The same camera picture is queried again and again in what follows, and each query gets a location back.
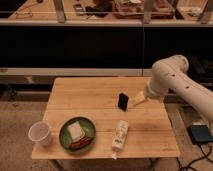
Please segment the yellow wedge tool tip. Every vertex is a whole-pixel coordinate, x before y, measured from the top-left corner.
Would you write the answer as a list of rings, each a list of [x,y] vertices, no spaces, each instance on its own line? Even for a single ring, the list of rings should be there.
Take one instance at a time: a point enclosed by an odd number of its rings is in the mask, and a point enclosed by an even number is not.
[[[145,97],[144,92],[141,91],[134,97],[133,105],[136,106],[140,103],[145,102],[146,100],[147,98]]]

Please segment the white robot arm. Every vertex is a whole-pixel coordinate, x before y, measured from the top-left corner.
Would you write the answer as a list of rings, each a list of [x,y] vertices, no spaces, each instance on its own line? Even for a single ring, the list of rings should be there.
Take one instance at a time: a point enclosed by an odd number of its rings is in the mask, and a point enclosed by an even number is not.
[[[206,119],[213,123],[213,92],[187,76],[189,62],[183,55],[173,55],[152,65],[152,77],[133,100],[133,105],[149,99],[163,100],[171,89]]]

